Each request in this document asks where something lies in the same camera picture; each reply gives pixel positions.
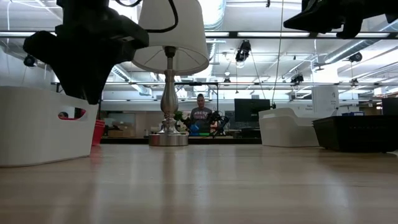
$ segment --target red container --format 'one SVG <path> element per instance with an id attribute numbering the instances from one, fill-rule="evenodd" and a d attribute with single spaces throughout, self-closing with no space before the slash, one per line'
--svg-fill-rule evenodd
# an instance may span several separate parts
<path id="1" fill-rule="evenodd" d="M 96 120 L 95 128 L 94 128 L 94 135 L 93 135 L 93 142 L 91 143 L 92 146 L 98 146 L 100 144 L 102 135 L 104 134 L 104 130 L 105 130 L 105 121 Z"/>

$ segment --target table surface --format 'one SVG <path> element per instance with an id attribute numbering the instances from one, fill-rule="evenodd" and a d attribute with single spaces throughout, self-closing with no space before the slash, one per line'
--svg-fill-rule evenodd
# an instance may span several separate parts
<path id="1" fill-rule="evenodd" d="M 398 223 L 395 154 L 104 145 L 0 169 L 0 222 Z"/>

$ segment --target table lamp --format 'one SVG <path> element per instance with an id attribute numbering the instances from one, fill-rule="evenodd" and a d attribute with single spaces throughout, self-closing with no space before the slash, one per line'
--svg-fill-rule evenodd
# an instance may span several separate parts
<path id="1" fill-rule="evenodd" d="M 174 113 L 178 98 L 174 87 L 176 75 L 192 75 L 209 66 L 205 28 L 200 3 L 197 0 L 174 0 L 178 25 L 165 33 L 149 33 L 149 46 L 139 49 L 133 59 L 137 67 L 165 74 L 165 88 L 160 102 L 164 113 L 163 128 L 149 136 L 151 146 L 185 146 L 188 136 L 175 129 Z M 166 0 L 145 0 L 139 25 L 144 29 L 164 29 L 175 22 Z"/>

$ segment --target gray t-shirt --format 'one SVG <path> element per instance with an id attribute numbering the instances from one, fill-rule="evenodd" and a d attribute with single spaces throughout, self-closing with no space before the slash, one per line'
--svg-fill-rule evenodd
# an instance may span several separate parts
<path id="1" fill-rule="evenodd" d="M 194 108 L 191 111 L 191 123 L 199 127 L 199 132 L 209 133 L 210 132 L 210 122 L 207 120 L 207 115 L 212 111 L 209 108 Z"/>

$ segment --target silver lamp stem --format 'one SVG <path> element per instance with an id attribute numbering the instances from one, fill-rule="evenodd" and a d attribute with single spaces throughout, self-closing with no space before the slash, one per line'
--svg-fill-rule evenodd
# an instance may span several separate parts
<path id="1" fill-rule="evenodd" d="M 165 88 L 160 102 L 160 108 L 164 113 L 163 129 L 159 133 L 164 134 L 180 134 L 175 129 L 174 114 L 178 110 L 178 98 L 174 87 L 175 70 L 173 70 L 173 58 L 167 59 L 167 70 L 165 74 Z"/>

